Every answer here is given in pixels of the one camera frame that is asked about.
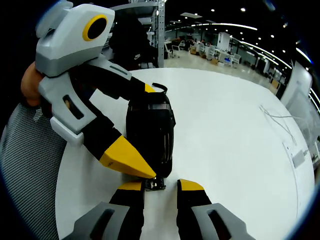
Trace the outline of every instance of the shelf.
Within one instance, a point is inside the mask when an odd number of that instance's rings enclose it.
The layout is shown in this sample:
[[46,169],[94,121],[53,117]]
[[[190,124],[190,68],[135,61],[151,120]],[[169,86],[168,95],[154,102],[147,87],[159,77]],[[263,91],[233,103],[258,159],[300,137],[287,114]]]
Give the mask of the shelf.
[[118,16],[122,15],[136,15],[139,17],[148,17],[152,16],[155,7],[158,6],[158,2],[156,1],[148,1],[148,2],[136,2],[136,3],[128,3],[119,6],[111,7],[110,9],[115,11],[115,14]]

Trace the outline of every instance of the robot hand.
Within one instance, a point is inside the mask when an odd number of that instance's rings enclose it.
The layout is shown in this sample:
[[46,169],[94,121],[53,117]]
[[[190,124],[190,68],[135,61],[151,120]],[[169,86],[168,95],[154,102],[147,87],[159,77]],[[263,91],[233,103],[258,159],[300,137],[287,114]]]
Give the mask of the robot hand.
[[[144,226],[144,185],[121,185],[109,203],[101,202],[74,223],[68,239],[140,239]],[[211,204],[196,182],[177,181],[176,225],[182,240],[254,240],[246,224],[220,203]]]
[[140,152],[108,117],[80,98],[72,84],[89,83],[115,99],[155,92],[101,54],[114,18],[111,9],[92,4],[73,7],[68,1],[58,2],[42,17],[36,27],[40,39],[35,55],[35,67],[45,75],[38,87],[41,104],[48,107],[42,112],[50,109],[52,129],[74,146],[84,144],[105,167],[151,179],[156,173]]

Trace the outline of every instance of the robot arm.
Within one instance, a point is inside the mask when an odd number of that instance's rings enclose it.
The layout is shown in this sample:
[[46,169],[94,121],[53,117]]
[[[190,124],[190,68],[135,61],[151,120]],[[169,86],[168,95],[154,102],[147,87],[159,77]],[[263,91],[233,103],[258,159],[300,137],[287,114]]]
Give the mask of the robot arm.
[[154,90],[109,62],[101,50],[107,41],[115,12],[60,1],[40,20],[36,34],[35,66],[46,77],[38,90],[51,105],[51,126],[74,146],[84,144],[102,165],[122,173],[154,178],[156,173],[114,124],[75,92],[71,78],[89,82],[117,99]]

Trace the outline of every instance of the cardboard box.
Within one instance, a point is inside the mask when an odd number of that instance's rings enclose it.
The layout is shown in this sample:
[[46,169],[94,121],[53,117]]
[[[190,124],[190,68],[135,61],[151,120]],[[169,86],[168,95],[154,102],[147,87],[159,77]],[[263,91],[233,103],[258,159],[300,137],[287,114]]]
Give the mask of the cardboard box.
[[218,59],[215,59],[215,58],[213,58],[213,59],[211,60],[211,63],[214,64],[214,65],[218,65],[218,62],[219,62],[219,60],[218,60]]
[[190,53],[191,54],[197,54],[197,48],[195,46],[190,47]]

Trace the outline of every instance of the desk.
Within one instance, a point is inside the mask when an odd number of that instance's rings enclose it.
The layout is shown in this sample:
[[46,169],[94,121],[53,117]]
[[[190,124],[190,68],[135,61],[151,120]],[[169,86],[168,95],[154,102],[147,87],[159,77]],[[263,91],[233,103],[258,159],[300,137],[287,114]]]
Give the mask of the desk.
[[220,62],[221,62],[220,55],[221,55],[222,53],[225,54],[227,57],[229,57],[230,60],[232,59],[232,55],[229,54],[229,53],[227,53],[226,51],[223,51],[223,50],[220,50],[220,49],[217,49],[217,48],[215,49],[215,51],[219,53],[218,59],[219,59]]
[[[283,142],[290,135],[266,117],[290,115],[266,88],[238,77],[183,68],[136,70],[133,76],[148,84],[168,87],[176,126],[172,172],[164,191],[146,192],[142,240],[180,239],[176,225],[177,179],[202,185],[212,203],[221,203],[242,219],[257,240],[283,239],[297,221],[314,189],[308,153],[293,169]],[[122,133],[128,102],[96,91],[91,102]],[[295,137],[295,151],[307,149],[296,122],[282,118]],[[55,195],[60,238],[74,222],[99,202],[108,202],[128,176],[103,167],[85,149],[66,146]]]

